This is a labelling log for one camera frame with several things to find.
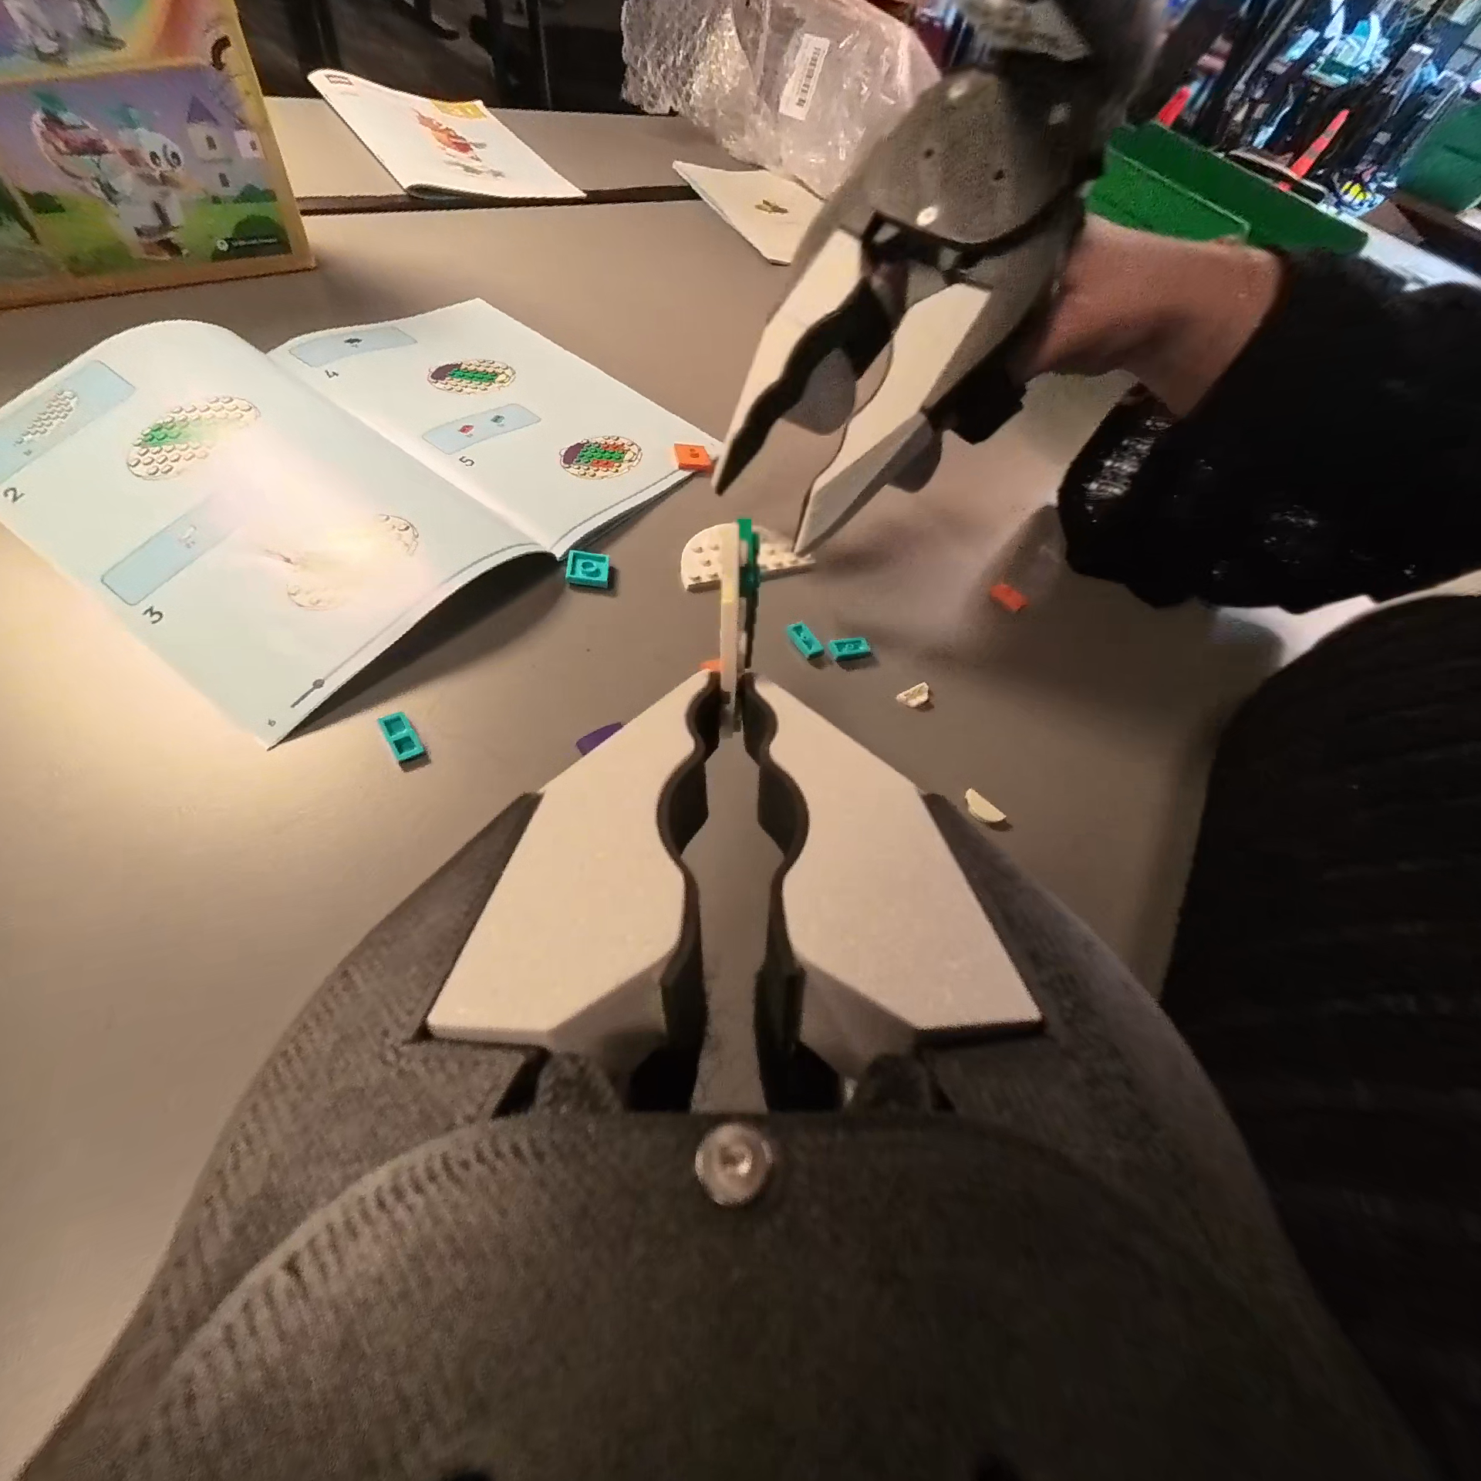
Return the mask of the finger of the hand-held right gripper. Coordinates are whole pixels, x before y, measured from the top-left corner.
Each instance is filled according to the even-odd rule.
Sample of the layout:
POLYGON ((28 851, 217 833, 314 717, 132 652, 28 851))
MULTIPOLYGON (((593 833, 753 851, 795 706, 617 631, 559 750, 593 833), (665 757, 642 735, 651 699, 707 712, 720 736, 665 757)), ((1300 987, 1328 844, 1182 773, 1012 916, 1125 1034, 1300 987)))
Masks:
POLYGON ((998 343, 996 290, 952 283, 908 306, 875 391, 802 500, 797 551, 815 551, 924 452, 949 401, 998 343))
POLYGON ((896 370, 903 318, 903 227, 875 214, 841 227, 801 266, 769 317, 735 405, 713 482, 727 493, 781 421, 843 431, 875 405, 896 370))

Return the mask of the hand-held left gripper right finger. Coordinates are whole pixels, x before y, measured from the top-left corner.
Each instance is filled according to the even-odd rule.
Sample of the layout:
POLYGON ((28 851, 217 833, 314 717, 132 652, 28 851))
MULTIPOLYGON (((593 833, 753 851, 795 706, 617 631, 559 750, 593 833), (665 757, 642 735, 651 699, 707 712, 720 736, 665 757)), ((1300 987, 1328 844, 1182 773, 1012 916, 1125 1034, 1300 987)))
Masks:
POLYGON ((1044 1027, 935 798, 769 678, 746 750, 771 877, 755 1034, 765 1087, 838 1087, 887 1055, 1044 1027))

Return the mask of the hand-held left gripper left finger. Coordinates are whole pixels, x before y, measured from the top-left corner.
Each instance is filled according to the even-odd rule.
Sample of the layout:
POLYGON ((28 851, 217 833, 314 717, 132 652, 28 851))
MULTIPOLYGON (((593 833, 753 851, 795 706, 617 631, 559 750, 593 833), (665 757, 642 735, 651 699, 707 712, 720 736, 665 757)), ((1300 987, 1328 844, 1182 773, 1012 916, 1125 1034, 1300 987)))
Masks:
POLYGON ((430 1036, 693 1080, 707 994, 684 853, 709 819, 713 673, 547 782, 432 1003, 430 1036))

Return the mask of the white half-round lego plate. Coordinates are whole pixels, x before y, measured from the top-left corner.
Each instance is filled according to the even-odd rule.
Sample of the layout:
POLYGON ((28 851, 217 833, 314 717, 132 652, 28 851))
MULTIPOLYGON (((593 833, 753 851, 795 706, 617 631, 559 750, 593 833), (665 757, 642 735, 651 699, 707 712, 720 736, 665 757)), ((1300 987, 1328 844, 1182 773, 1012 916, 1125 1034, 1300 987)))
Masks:
POLYGON ((750 664, 753 615, 751 579, 744 569, 723 578, 718 601, 718 690, 720 733, 732 735, 743 722, 739 680, 750 664))
MULTIPOLYGON (((700 592, 720 586, 723 528, 723 523, 714 523, 686 541, 679 556, 679 579, 684 590, 700 592)), ((753 535, 762 581, 802 574, 817 565, 815 556, 799 553, 790 537, 778 530, 753 523, 753 535)))

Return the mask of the colourful lego box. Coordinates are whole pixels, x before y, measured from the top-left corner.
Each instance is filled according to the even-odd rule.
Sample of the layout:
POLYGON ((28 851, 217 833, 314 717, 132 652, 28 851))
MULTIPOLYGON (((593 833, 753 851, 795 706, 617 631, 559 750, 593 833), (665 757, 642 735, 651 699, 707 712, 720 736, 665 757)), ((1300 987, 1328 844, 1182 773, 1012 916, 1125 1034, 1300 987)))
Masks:
POLYGON ((2 3, 4 308, 314 264, 235 3, 2 3))

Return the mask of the person's right hand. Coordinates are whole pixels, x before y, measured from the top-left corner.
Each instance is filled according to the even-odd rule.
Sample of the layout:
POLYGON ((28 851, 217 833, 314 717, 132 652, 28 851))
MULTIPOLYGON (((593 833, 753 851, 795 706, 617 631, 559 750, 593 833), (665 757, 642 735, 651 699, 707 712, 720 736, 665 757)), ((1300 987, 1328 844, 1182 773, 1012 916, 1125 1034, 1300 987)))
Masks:
POLYGON ((1284 258, 1090 214, 1014 371, 1130 375, 1173 415, 1192 412, 1284 290, 1284 258))

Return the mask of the thin paper leaflet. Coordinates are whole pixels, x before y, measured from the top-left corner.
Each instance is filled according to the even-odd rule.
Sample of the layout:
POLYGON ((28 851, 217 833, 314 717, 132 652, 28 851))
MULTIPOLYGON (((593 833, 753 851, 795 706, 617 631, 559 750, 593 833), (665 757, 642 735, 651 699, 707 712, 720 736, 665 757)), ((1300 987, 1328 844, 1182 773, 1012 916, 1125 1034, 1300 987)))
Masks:
POLYGON ((676 174, 769 264, 790 266, 822 199, 785 174, 674 160, 676 174))

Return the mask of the clear plastic bag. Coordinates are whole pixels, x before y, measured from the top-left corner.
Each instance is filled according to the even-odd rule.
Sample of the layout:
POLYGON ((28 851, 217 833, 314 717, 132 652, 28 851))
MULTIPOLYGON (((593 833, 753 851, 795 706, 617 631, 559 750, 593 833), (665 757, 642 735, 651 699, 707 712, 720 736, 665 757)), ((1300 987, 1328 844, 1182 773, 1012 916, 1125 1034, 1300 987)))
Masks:
POLYGON ((827 197, 940 80, 866 1, 624 1, 623 96, 827 197))

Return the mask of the closed instruction booklet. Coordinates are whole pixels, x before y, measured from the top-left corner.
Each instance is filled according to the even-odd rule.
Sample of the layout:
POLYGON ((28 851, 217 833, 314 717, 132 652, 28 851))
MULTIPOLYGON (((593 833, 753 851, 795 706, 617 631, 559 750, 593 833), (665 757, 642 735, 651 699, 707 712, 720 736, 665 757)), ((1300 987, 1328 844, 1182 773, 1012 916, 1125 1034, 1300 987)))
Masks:
POLYGON ((309 82, 409 195, 586 197, 478 100, 425 98, 333 66, 312 70, 309 82))

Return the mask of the open instruction booklet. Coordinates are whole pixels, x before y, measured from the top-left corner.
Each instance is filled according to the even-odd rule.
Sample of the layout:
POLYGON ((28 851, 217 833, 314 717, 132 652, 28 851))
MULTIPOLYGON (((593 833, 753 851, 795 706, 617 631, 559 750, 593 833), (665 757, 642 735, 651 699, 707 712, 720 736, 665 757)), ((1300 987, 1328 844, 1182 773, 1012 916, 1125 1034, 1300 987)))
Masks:
POLYGON ((487 301, 263 350, 207 320, 4 405, 4 526, 275 747, 469 583, 566 558, 714 435, 487 301))

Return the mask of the person's black sweater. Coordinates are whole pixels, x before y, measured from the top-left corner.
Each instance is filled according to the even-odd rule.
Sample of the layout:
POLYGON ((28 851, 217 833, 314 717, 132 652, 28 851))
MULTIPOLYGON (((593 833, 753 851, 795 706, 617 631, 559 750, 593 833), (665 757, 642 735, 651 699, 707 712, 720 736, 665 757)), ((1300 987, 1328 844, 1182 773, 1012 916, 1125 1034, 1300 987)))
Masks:
POLYGON ((1354 620, 1233 712, 1160 999, 1323 1302, 1478 1477, 1478 595, 1354 620))

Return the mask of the small green plastic bin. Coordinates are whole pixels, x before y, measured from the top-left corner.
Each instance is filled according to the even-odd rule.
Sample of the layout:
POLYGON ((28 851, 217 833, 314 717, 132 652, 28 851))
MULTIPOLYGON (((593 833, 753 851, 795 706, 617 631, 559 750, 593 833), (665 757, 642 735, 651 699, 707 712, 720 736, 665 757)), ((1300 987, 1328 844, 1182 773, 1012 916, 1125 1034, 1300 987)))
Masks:
POLYGON ((1451 213, 1479 200, 1479 102, 1462 98, 1418 139, 1397 188, 1451 213))

